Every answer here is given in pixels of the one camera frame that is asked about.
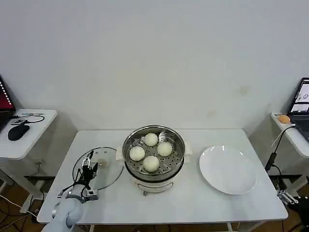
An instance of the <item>computer mouse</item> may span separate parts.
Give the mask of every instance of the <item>computer mouse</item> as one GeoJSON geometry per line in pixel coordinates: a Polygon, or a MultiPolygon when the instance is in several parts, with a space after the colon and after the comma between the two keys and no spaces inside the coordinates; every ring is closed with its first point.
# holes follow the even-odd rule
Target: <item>computer mouse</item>
{"type": "Polygon", "coordinates": [[[30,129],[28,125],[18,125],[9,130],[8,138],[11,141],[19,140],[30,129]]]}

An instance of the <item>laptop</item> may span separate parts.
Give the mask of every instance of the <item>laptop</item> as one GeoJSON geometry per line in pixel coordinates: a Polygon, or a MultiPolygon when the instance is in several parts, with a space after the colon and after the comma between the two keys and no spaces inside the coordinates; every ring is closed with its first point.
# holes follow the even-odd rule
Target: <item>laptop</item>
{"type": "Polygon", "coordinates": [[[309,141],[309,77],[301,80],[287,115],[309,141]]]}
{"type": "Polygon", "coordinates": [[[12,116],[15,114],[15,111],[16,109],[0,76],[0,130],[2,130],[11,120],[12,116]]]}

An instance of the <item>orange object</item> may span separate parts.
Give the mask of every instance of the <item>orange object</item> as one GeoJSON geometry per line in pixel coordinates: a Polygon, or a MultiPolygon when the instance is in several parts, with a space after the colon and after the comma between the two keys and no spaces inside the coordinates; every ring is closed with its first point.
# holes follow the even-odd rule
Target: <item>orange object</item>
{"type": "Polygon", "coordinates": [[[291,122],[290,118],[287,115],[279,115],[278,120],[284,124],[288,124],[291,122]]]}

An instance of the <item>laptop screen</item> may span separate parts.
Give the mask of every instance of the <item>laptop screen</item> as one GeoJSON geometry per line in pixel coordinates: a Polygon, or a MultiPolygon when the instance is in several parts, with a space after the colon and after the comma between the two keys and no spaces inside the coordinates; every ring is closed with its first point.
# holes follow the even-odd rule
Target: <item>laptop screen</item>
{"type": "Polygon", "coordinates": [[[14,106],[9,98],[4,83],[0,79],[0,111],[14,109],[14,106]]]}
{"type": "Polygon", "coordinates": [[[289,113],[309,114],[309,78],[303,78],[289,113]]]}

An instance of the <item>white plate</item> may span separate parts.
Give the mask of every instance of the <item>white plate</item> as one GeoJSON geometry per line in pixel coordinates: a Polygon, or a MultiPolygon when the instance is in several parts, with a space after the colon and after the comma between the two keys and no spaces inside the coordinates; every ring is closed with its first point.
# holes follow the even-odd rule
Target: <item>white plate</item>
{"type": "Polygon", "coordinates": [[[253,163],[235,148],[212,146],[199,158],[205,179],[221,192],[241,195],[251,191],[257,181],[253,163]]]}

